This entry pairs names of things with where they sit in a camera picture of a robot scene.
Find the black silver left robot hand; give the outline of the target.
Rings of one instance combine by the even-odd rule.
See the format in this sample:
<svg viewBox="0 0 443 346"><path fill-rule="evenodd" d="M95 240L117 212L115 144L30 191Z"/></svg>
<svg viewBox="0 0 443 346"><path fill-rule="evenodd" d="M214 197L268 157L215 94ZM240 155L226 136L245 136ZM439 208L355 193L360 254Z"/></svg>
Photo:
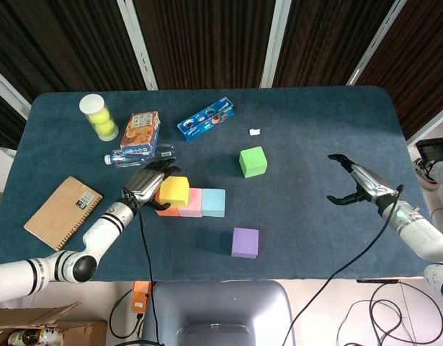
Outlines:
<svg viewBox="0 0 443 346"><path fill-rule="evenodd" d="M168 209L171 204L161 204L156 200L156 193L165 179L181 169L174 165L176 159L152 161L139 169L130 181L122 188L122 198L134 203L137 207L147 205L157 211Z"/></svg>

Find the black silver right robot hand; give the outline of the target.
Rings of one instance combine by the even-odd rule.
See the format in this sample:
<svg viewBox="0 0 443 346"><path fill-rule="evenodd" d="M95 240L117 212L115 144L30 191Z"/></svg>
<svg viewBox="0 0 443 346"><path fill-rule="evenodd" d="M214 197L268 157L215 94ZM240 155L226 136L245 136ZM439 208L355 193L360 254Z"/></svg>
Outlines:
<svg viewBox="0 0 443 346"><path fill-rule="evenodd" d="M386 208L396 202L403 191L403 185L393 189L372 170L354 163L343 154L330 154L328 158L340 163L356 182L356 192L353 194L343 198L336 198L332 195L327 196L327 199L334 205L350 205L366 200L375 204L378 208L378 213L382 215Z"/></svg>

